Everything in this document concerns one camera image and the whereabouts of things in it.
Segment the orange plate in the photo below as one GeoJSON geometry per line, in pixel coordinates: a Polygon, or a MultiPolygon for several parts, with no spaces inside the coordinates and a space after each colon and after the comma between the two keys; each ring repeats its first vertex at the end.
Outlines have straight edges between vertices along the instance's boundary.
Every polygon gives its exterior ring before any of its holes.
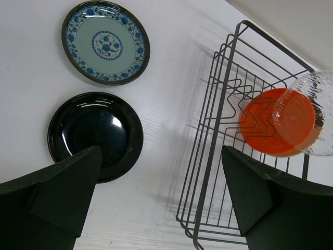
{"type": "Polygon", "coordinates": [[[273,109],[286,88],[277,88],[257,95],[244,108],[239,119],[242,137],[253,149],[274,157],[300,153],[276,131],[273,109]]]}

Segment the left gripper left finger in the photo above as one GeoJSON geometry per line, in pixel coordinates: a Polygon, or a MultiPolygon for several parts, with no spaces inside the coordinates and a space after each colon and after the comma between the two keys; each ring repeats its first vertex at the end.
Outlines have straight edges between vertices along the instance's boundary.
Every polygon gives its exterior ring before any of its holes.
{"type": "Polygon", "coordinates": [[[100,172],[101,149],[1,184],[1,249],[73,249],[100,172]]]}

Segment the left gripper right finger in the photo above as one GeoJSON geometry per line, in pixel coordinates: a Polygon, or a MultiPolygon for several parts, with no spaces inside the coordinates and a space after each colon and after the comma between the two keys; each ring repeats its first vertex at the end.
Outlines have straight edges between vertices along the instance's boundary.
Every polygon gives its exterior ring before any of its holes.
{"type": "Polygon", "coordinates": [[[332,187],[222,147],[226,183],[249,249],[332,249],[332,187]]]}

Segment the clear glass plate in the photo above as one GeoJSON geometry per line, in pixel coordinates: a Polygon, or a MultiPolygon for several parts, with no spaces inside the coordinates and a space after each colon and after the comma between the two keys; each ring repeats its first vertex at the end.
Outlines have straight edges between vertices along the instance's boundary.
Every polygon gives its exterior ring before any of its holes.
{"type": "Polygon", "coordinates": [[[278,99],[272,116],[276,131],[297,150],[332,156],[332,71],[297,79],[278,99]]]}

